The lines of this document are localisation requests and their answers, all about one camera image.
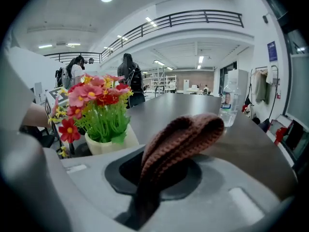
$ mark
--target green leaf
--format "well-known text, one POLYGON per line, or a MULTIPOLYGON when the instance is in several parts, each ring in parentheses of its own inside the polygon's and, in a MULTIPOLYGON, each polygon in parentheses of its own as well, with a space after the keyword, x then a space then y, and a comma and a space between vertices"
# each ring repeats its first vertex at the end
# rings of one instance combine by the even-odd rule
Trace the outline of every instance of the green leaf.
POLYGON ((113 144, 123 144, 126 137, 126 132, 121 133, 120 135, 112 138, 113 144))

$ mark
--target backpack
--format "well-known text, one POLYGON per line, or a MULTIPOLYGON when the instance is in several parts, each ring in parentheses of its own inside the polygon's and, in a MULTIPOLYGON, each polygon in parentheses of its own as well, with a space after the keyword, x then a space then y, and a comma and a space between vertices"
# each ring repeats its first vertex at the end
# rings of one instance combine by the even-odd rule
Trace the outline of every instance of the backpack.
POLYGON ((141 70, 138 65, 135 69, 133 69, 130 72, 129 77, 126 80, 126 84, 128 84, 131 87, 133 93, 143 92, 142 75, 141 75, 141 70))
POLYGON ((55 73, 56 87, 62 87, 62 67, 55 73))
POLYGON ((62 68, 62 85, 66 89, 71 85, 71 79, 69 78, 66 68, 62 68))

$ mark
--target chair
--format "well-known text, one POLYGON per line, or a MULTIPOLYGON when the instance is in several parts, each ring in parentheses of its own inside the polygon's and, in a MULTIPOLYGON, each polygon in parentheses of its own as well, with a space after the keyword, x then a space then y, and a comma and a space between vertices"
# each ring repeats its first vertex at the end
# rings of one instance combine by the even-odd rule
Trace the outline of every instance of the chair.
POLYGON ((43 136, 40 130, 35 126, 22 126, 20 131, 35 137, 44 148, 50 148, 55 140, 55 137, 48 133, 47 128, 45 128, 47 133, 45 136, 43 136))

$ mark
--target table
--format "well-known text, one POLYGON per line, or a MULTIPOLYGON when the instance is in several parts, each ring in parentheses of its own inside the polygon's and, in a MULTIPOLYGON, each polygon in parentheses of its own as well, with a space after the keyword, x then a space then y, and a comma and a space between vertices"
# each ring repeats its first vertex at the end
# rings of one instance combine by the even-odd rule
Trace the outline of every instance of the table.
MULTIPOLYGON (((128 115, 139 143, 146 144, 173 119, 206 112, 218 114, 220 104, 221 98, 214 96, 166 93, 130 108, 128 115)), ((293 193, 297 184, 280 149, 241 112, 234 125, 203 153, 238 166, 282 200, 293 193)))
POLYGON ((188 88, 186 91, 190 93, 197 93, 199 95, 204 94, 204 91, 200 89, 188 88))

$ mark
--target bottle label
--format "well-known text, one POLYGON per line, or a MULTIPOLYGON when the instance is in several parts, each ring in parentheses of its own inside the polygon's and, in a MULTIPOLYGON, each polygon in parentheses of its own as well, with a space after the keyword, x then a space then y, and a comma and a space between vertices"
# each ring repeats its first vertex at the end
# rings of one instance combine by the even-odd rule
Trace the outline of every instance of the bottle label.
POLYGON ((234 94, 224 93, 222 96, 221 108, 230 110, 233 104, 234 94))

